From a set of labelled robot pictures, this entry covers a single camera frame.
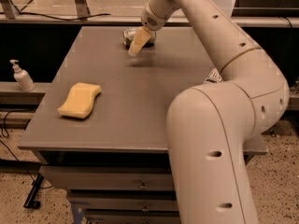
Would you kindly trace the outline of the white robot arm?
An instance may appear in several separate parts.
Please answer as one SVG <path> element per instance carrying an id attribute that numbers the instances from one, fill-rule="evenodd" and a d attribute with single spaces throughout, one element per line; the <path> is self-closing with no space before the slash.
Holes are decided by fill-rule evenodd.
<path id="1" fill-rule="evenodd" d="M 267 53 L 212 0 L 149 0 L 129 53 L 182 10 L 221 75 L 183 91 L 166 132 L 181 224 L 258 224 L 244 144 L 272 127 L 289 102 L 288 83 Z"/>

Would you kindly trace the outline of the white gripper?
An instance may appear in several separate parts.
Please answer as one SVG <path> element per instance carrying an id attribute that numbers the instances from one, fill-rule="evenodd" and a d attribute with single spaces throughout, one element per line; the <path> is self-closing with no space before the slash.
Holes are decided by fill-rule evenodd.
<path id="1" fill-rule="evenodd" d="M 141 13 L 141 22 L 144 26 L 141 26 L 136 30 L 134 39 L 128 50 L 129 55 L 136 56 L 152 38 L 152 31 L 162 29 L 170 16 L 170 6 L 159 5 L 148 1 Z"/>

